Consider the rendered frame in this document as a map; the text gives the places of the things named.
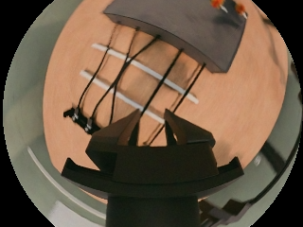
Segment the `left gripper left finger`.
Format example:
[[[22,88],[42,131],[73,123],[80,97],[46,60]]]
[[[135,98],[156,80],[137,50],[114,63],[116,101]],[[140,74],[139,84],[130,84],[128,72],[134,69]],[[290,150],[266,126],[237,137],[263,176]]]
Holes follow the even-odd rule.
[[[134,127],[135,126],[135,127]],[[132,133],[130,133],[132,131]],[[90,141],[115,143],[124,146],[138,146],[140,132],[140,109],[96,131]],[[130,139],[128,140],[130,136]],[[89,142],[90,142],[89,141]]]

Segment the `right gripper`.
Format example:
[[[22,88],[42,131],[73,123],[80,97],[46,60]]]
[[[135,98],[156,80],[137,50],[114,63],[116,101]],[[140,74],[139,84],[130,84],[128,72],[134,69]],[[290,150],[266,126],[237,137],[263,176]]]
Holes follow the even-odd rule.
[[[271,22],[271,20],[267,17],[267,15],[266,15],[263,11],[260,11],[260,12],[259,12],[259,18],[260,18],[262,21],[264,21],[264,22],[266,22],[266,23],[268,23],[268,24],[274,26],[274,24]]]

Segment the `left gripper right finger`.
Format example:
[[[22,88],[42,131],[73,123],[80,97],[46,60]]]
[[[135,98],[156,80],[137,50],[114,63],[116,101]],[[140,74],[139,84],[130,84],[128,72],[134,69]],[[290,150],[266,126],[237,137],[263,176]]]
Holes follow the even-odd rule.
[[[213,148],[216,144],[212,132],[185,120],[168,108],[165,108],[164,122],[167,145],[177,145],[177,142],[178,145],[209,143]]]

